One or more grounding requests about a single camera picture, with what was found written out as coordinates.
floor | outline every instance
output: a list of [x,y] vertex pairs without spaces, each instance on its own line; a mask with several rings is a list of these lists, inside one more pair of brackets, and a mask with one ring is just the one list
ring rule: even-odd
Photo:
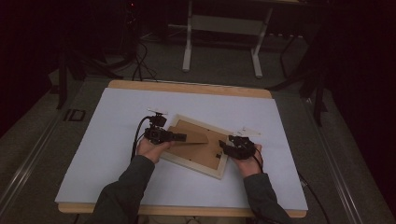
[[[247,39],[224,45],[226,41],[203,39],[207,35],[193,34],[189,73],[181,70],[185,36],[182,29],[171,33],[166,42],[158,41],[155,35],[146,35],[141,41],[147,47],[144,60],[147,68],[142,67],[142,77],[260,89],[285,79],[278,57],[287,39],[271,35],[264,39],[259,54],[264,77],[257,79],[253,75]],[[305,50],[306,44],[298,39],[285,56],[288,72],[298,64]],[[144,54],[145,48],[140,45],[140,57]],[[114,72],[131,79],[135,69],[134,63]],[[57,71],[49,75],[56,82]],[[84,82],[69,78],[69,98],[63,110],[55,109],[57,95],[48,93],[0,139],[2,192],[7,191],[8,183],[29,153],[42,148],[38,162],[31,165],[33,171],[25,173],[28,178],[23,188],[14,192],[15,197],[8,203],[10,207],[2,210],[2,223],[83,223],[87,218],[88,215],[81,215],[75,222],[77,216],[59,212],[54,199],[108,81],[94,72]],[[309,99],[299,97],[299,86],[297,83],[274,92],[297,170],[315,193],[303,184],[309,210],[306,217],[295,218],[293,223],[328,223],[325,214],[331,223],[395,223],[332,94],[325,91],[323,102],[327,111],[321,114],[323,125],[319,127],[312,119]],[[64,121],[69,108],[86,110],[86,118],[81,122]]]

sleeve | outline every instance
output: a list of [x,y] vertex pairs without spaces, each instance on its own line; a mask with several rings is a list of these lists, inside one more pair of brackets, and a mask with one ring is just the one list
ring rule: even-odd
[[250,208],[261,224],[290,224],[291,219],[277,203],[268,174],[250,175],[244,178]]
[[119,180],[105,186],[86,224],[134,223],[154,163],[144,156],[135,156]]

wire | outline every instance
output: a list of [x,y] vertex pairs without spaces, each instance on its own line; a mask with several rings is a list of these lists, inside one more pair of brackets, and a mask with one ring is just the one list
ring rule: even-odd
[[73,224],[77,224],[77,222],[78,222],[78,219],[79,219],[79,214],[77,214],[77,215],[76,215],[76,218],[75,218],[75,220],[74,220]]
[[263,174],[263,173],[264,173],[264,170],[262,169],[262,163],[259,162],[259,160],[258,160],[254,155],[253,155],[252,157],[253,157],[253,159],[257,162],[257,164],[259,165],[260,171],[261,171],[262,174]]
[[134,145],[132,146],[132,156],[131,156],[131,160],[134,158],[134,155],[136,154],[137,141],[142,137],[142,136],[140,136],[139,138],[137,137],[137,136],[139,135],[140,127],[142,126],[143,122],[144,122],[146,119],[149,119],[149,118],[150,118],[149,116],[144,117],[144,118],[140,121],[139,126],[137,127],[136,134],[134,135]]
[[[183,28],[180,28],[179,31],[173,32],[172,34],[168,35],[167,37],[171,37],[171,36],[174,36],[174,35],[178,35],[178,34],[183,33],[183,32],[185,32],[185,31],[187,31],[187,28],[184,28],[184,27],[183,27]],[[148,42],[161,42],[161,41],[162,41],[162,39],[161,39],[160,37],[156,36],[156,35],[154,36],[153,39],[149,39],[149,37],[150,37],[151,35],[155,35],[155,34],[152,33],[152,32],[150,32],[150,33],[148,33],[148,34],[145,34],[145,35],[140,36],[140,39],[141,39],[141,40],[144,40],[144,41],[148,41]]]
[[317,194],[312,190],[311,186],[308,185],[308,182],[307,182],[307,181],[305,180],[305,178],[300,174],[299,171],[297,171],[297,174],[298,174],[298,176],[303,180],[303,182],[305,183],[305,185],[308,187],[309,191],[311,191],[311,193],[312,193],[312,195],[314,196],[315,200],[317,200],[318,205],[319,205],[319,207],[320,207],[320,209],[321,209],[321,211],[322,211],[324,217],[326,218],[326,222],[327,222],[328,224],[330,224],[329,217],[327,216],[327,213],[326,213],[326,211],[324,210],[323,205],[321,204],[320,200],[318,199]]
[[148,47],[145,44],[143,44],[141,41],[139,41],[138,44],[143,46],[143,48],[145,49],[145,53],[144,53],[143,57],[136,55],[137,67],[135,68],[134,73],[132,75],[132,80],[134,80],[134,78],[136,77],[136,74],[138,73],[140,81],[143,81],[143,77],[142,77],[142,66],[143,66],[144,68],[146,68],[146,71],[149,73],[149,75],[150,75],[149,78],[154,79],[155,81],[158,81],[156,79],[157,72],[154,71],[153,69],[150,69],[144,62],[144,60],[146,59],[146,56],[148,55]]
[[139,141],[143,137],[143,135],[145,134],[144,133],[140,134],[140,136],[137,138],[137,141]]

dark background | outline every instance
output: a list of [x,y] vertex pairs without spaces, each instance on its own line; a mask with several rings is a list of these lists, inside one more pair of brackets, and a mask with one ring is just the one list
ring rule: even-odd
[[[125,5],[121,1],[6,0],[0,4],[0,136],[51,88],[48,73],[58,67],[61,37],[67,36],[74,48],[92,57],[104,51],[123,53]],[[207,4],[198,9],[211,13],[213,2]],[[138,19],[161,36],[166,35],[167,23],[186,23],[187,1],[150,0],[135,5]],[[329,33],[320,41],[337,48],[326,87],[395,216],[396,6],[385,0],[337,5],[352,7],[326,17],[309,7],[285,6],[275,11],[268,33],[287,36],[295,32],[298,22],[330,18]],[[249,16],[262,17],[259,8],[253,12]]]

